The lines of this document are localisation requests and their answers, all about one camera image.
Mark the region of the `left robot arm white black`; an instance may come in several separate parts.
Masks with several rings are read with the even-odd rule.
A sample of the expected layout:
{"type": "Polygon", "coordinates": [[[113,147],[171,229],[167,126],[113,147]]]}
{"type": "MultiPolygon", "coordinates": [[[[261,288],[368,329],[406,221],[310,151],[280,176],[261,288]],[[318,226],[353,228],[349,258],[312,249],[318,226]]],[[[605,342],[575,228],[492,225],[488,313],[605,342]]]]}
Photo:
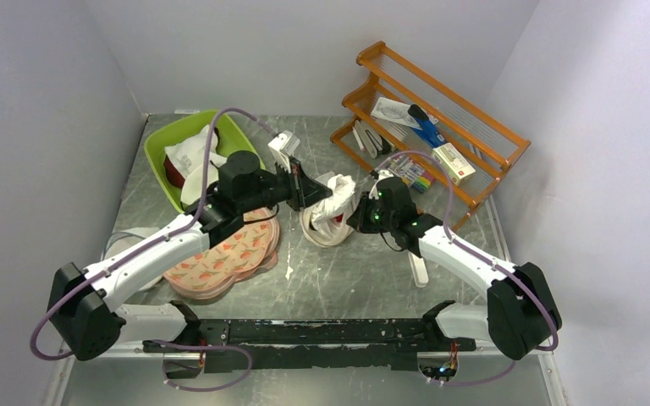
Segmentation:
{"type": "Polygon", "coordinates": [[[315,205],[332,190],[304,174],[292,156],[270,173],[250,151],[231,154],[218,169],[218,181],[165,228],[110,260],[81,270],[70,262],[54,274],[46,320],[86,361],[110,349],[127,321],[117,310],[139,288],[165,271],[219,245],[245,225],[248,212],[284,202],[292,210],[315,205]]]}

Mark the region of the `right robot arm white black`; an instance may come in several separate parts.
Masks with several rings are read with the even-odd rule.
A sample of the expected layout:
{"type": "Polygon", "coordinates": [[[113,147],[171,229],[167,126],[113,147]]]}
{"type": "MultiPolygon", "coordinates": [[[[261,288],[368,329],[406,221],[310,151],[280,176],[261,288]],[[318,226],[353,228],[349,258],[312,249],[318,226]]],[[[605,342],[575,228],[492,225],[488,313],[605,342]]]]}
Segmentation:
{"type": "Polygon", "coordinates": [[[348,226],[363,234],[390,234],[401,250],[431,261],[474,288],[484,305],[445,304],[423,327],[423,340],[434,350],[456,338],[492,343],[519,360],[533,350],[552,351],[562,321],[540,267],[516,265],[467,242],[442,220],[421,212],[399,178],[382,178],[364,192],[348,226]]]}

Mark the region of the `white satin bra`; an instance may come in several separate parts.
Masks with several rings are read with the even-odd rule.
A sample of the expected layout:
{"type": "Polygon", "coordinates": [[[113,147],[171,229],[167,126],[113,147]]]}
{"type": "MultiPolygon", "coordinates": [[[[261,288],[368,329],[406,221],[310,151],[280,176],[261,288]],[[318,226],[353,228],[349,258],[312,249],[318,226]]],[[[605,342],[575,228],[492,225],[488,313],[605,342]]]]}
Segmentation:
{"type": "Polygon", "coordinates": [[[322,234],[339,232],[355,210],[355,180],[350,175],[332,174],[328,182],[333,195],[312,207],[309,223],[322,234]]]}

